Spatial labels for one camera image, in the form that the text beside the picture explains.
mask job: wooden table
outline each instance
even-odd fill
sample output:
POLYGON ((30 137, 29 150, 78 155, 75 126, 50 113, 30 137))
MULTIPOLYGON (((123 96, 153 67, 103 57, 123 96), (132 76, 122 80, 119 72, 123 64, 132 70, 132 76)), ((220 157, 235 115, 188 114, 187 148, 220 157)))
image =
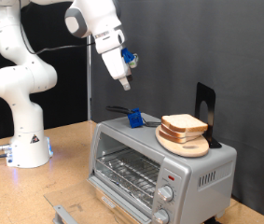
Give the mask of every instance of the wooden table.
MULTIPOLYGON (((95 125, 93 121, 85 121, 45 130, 54 156, 41 167, 9 168, 5 159, 0 159, 0 224, 52 223, 55 211, 44 195, 74 186, 88 177, 95 125)), ((7 144, 9 139, 0 139, 0 145, 7 144)), ((226 214, 218 221, 224 224, 264 224, 264 216, 232 200, 226 214)))

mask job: toast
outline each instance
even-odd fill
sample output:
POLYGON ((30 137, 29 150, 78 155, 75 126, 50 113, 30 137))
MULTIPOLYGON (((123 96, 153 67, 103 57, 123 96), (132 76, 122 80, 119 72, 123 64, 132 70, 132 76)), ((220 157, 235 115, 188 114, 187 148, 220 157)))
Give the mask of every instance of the toast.
POLYGON ((164 132, 166 132, 167 134, 169 134, 172 137, 178 137, 178 138, 197 136, 197 135, 201 135, 201 134, 204 133, 204 132, 179 133, 179 132, 172 131, 170 128, 168 128, 164 124, 161 124, 161 130, 164 131, 164 132))
POLYGON ((194 140, 198 137, 200 137, 201 135, 198 134, 196 136, 190 136, 190 137, 183 137, 183 138, 178 138, 178 137, 173 137, 169 134, 167 134, 166 132, 164 132, 161 128, 159 129, 159 135, 169 141, 172 141, 172 142, 176 142, 176 143, 186 143, 190 140, 194 140))
POLYGON ((207 131, 208 125, 188 114, 162 116, 161 123, 179 133, 195 133, 207 131))

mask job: blue object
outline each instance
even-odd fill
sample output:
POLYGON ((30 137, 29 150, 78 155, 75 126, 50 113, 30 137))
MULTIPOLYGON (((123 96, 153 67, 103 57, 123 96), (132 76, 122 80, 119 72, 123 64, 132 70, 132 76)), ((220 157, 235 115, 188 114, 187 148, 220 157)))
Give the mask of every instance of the blue object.
POLYGON ((130 63, 134 60, 134 55, 128 51, 128 49, 122 50, 122 56, 124 58, 125 63, 130 63))
POLYGON ((144 123, 139 108, 132 109, 132 111, 134 113, 128 115, 131 127, 136 128, 142 126, 144 123))

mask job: wooden cutting board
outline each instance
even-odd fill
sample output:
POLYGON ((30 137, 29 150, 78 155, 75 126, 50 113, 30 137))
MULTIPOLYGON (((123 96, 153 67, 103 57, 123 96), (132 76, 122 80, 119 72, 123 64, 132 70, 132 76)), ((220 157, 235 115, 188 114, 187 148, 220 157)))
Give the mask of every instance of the wooden cutting board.
POLYGON ((209 150, 208 142, 203 136, 186 143, 175 143, 161 137, 159 131, 160 126, 156 129, 156 136, 158 141, 163 147, 173 152, 174 154, 183 157, 201 157, 206 155, 209 150))

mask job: dark background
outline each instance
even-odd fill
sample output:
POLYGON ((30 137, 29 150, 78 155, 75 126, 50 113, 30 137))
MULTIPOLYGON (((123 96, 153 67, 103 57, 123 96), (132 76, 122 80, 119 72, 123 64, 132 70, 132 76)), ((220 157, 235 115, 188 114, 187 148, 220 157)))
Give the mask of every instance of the dark background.
MULTIPOLYGON (((35 51, 64 45, 84 45, 86 39, 72 36, 64 14, 70 3, 50 6, 30 4, 22 10, 22 23, 35 51)), ((57 71, 55 88, 30 96, 44 111, 45 129, 87 120, 87 50, 63 49, 39 57, 57 71)), ((0 54, 0 68, 14 65, 0 54)), ((0 138, 13 135, 11 110, 0 98, 0 138)))
POLYGON ((157 118, 193 115, 197 82, 213 88, 214 137, 238 152, 233 196, 264 215, 264 1, 119 2, 127 47, 140 64, 124 91, 94 53, 92 119, 122 116, 107 105, 157 118))

